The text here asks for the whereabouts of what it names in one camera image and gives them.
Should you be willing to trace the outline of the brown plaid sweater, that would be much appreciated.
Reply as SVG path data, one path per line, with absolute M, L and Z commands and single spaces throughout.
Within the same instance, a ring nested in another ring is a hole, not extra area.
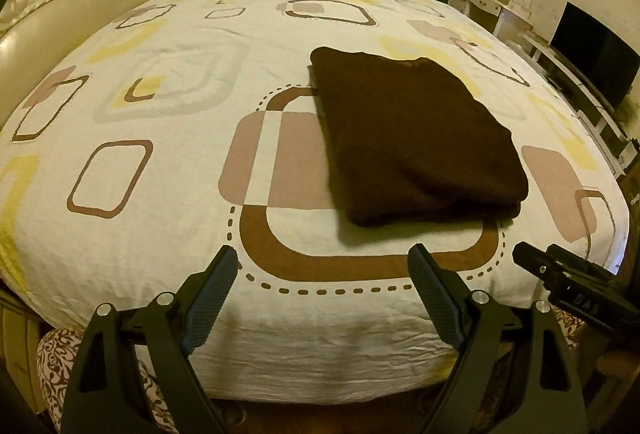
M 452 72 L 329 47 L 310 62 L 352 223 L 518 216 L 528 179 L 512 134 Z

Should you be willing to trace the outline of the black flat television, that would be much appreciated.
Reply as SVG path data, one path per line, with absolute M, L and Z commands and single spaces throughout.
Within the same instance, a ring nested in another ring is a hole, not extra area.
M 617 109 L 639 72 L 639 54 L 613 30 L 567 2 L 550 42 L 606 103 Z

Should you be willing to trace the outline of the patterned white bed sheet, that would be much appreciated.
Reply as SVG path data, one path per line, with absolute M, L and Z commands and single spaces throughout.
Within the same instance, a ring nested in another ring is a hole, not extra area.
M 428 58 L 511 131 L 529 180 L 514 220 L 349 223 L 310 85 L 328 46 Z M 588 132 L 517 53 L 433 0 L 151 0 L 76 48 L 1 133 L 1 276 L 55 327 L 240 262 L 192 358 L 209 395 L 364 402 L 444 380 L 454 351 L 406 255 L 426 246 L 497 301 L 544 295 L 526 241 L 616 270 L 629 213 Z

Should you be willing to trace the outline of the white vanity dressing table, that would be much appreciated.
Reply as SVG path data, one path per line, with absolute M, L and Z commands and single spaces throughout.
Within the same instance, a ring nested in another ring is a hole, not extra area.
M 448 0 L 448 4 L 502 42 L 520 42 L 533 29 L 530 12 L 513 0 Z

